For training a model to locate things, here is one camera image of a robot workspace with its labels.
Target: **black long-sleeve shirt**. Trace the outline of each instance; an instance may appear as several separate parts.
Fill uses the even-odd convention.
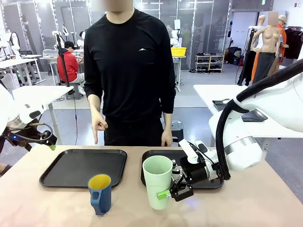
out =
[[[135,9],[123,24],[106,15],[86,32],[85,92],[103,97],[103,114],[139,122],[173,113],[175,73],[165,25]]]

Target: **shoe rack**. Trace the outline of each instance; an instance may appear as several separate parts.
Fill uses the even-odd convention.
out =
[[[199,60],[207,60],[208,62],[198,62]],[[222,72],[223,63],[224,63],[224,55],[204,55],[204,56],[196,55],[195,70],[196,70],[196,72],[197,71],[210,71],[210,70]],[[221,67],[212,69],[211,67],[213,65],[220,65]],[[198,67],[207,67],[207,69],[198,69]]]

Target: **hand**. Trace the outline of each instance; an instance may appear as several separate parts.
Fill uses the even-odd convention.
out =
[[[102,114],[95,110],[91,113],[91,127],[95,138],[95,144],[98,143],[98,131],[105,131],[108,128],[107,122],[103,119]]]
[[[257,53],[261,52],[261,49],[259,49],[259,48],[252,48],[252,50]]]
[[[164,130],[161,141],[161,147],[170,147],[172,145],[171,130]]]

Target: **white wall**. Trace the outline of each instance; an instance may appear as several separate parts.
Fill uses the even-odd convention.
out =
[[[287,11],[287,24],[289,26],[303,26],[303,0],[275,0],[273,11]]]
[[[244,52],[244,46],[248,37],[248,27],[256,25],[256,12],[234,12],[232,16],[233,46],[237,46]]]

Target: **light green cup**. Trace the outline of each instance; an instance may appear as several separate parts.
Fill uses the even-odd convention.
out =
[[[170,188],[172,162],[165,156],[152,156],[143,162],[143,173],[146,183],[148,201],[156,210],[168,207],[169,199],[159,200],[157,194]]]

